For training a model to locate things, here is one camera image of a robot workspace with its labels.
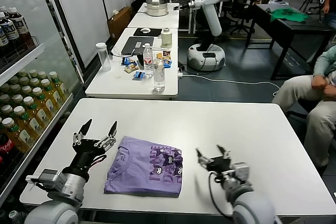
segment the green cloth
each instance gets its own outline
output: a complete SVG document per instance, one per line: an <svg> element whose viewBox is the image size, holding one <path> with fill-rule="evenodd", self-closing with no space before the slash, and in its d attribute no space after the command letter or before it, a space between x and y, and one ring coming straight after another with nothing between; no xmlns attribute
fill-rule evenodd
<svg viewBox="0 0 336 224"><path fill-rule="evenodd" d="M308 18L307 14L297 12L292 8L277 9L271 12L271 14L271 22L274 21L276 18L286 19L295 22L304 22L306 18Z"/></svg>

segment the person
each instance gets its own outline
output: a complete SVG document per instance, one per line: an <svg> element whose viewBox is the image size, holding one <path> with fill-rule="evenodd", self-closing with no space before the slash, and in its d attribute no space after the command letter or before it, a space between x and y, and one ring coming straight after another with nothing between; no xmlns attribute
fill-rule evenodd
<svg viewBox="0 0 336 224"><path fill-rule="evenodd" d="M312 76L297 76L284 82L272 103L286 113L299 99L317 101L307 116L304 147L316 169L323 174L336 124L336 46L316 61Z"/></svg>
<svg viewBox="0 0 336 224"><path fill-rule="evenodd" d="M324 0L324 23L336 29L336 0Z"/></svg>

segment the computer mouse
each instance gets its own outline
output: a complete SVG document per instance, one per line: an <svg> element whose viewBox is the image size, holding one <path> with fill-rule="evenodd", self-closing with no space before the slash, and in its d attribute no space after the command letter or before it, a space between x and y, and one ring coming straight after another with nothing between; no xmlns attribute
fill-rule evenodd
<svg viewBox="0 0 336 224"><path fill-rule="evenodd" d="M151 30L149 28L142 28L140 32L142 32L143 34L148 34L151 32Z"/></svg>

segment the cardboard box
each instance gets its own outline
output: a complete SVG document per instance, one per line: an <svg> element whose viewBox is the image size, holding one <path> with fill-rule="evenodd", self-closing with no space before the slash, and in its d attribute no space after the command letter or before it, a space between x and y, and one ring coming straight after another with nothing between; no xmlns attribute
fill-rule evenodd
<svg viewBox="0 0 336 224"><path fill-rule="evenodd" d="M118 14L114 15L107 21L111 40L113 43L116 43L118 41L124 29L130 23L131 15L132 15L132 8L124 7L119 11Z"/></svg>

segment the purple t-shirt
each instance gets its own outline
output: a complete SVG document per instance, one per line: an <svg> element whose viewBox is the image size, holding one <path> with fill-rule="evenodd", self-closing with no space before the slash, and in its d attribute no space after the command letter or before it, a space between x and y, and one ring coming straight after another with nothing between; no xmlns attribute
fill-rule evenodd
<svg viewBox="0 0 336 224"><path fill-rule="evenodd" d="M178 197L182 160L177 148L124 136L107 174L104 193Z"/></svg>

